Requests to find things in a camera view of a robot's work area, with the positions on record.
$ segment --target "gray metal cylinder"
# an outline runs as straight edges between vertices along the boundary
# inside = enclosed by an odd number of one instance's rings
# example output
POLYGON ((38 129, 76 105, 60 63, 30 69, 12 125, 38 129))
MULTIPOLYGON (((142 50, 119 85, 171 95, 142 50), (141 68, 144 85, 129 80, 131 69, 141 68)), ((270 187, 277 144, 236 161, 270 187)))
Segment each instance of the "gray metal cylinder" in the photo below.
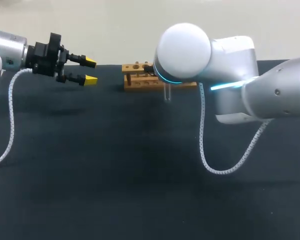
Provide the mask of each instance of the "gray metal cylinder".
POLYGON ((300 117, 300 58, 246 83, 242 100, 250 114, 260 119, 300 117))
POLYGON ((0 57, 2 69, 19 71, 25 66, 27 39, 22 36, 0 31, 0 57))

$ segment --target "wooden block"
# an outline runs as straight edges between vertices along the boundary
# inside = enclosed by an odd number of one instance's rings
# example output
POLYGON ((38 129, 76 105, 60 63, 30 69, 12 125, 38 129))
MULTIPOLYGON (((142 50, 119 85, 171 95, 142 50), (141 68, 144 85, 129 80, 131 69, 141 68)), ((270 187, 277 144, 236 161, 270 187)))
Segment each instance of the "wooden block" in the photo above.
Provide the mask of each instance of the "wooden block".
MULTIPOLYGON (((163 90, 165 83, 158 79, 157 76, 146 76, 145 74, 137 77, 136 75, 131 75, 131 85, 128 83, 127 76, 124 76, 124 90, 125 91, 155 91, 163 90)), ((182 83, 182 84, 172 84, 172 88, 176 89, 188 89, 195 88, 197 86, 196 82, 182 83)))
POLYGON ((123 74, 141 74, 145 72, 144 66, 152 66, 152 63, 135 63, 135 64, 123 64, 123 74))

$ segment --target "screw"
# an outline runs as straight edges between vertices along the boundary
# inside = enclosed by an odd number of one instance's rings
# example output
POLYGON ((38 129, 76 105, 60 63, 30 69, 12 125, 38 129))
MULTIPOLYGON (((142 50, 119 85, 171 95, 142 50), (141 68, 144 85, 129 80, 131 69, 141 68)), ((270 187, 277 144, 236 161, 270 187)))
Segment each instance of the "screw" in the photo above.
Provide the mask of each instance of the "screw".
POLYGON ((33 66, 33 73, 36 74, 38 72, 38 68, 39 68, 39 65, 38 63, 36 63, 34 66, 33 66))

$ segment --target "yellow fingertip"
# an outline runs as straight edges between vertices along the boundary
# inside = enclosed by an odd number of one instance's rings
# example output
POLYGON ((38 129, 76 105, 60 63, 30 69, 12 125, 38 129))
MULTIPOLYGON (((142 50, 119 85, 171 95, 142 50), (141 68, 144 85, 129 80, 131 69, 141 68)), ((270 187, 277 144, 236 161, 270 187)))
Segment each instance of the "yellow fingertip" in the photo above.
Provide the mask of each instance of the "yellow fingertip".
POLYGON ((96 85, 97 82, 98 82, 97 77, 85 75, 85 82, 84 82, 85 86, 96 85))

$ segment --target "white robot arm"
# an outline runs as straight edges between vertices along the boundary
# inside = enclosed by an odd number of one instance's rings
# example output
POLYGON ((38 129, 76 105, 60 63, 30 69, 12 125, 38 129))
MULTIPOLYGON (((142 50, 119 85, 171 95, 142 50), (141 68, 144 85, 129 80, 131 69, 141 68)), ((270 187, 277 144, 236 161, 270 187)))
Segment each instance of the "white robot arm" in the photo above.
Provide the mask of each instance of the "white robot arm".
POLYGON ((153 70, 170 84, 214 81, 216 118, 224 124, 300 116, 300 58, 259 76, 247 36, 209 39, 196 25, 174 25, 158 43, 153 70))

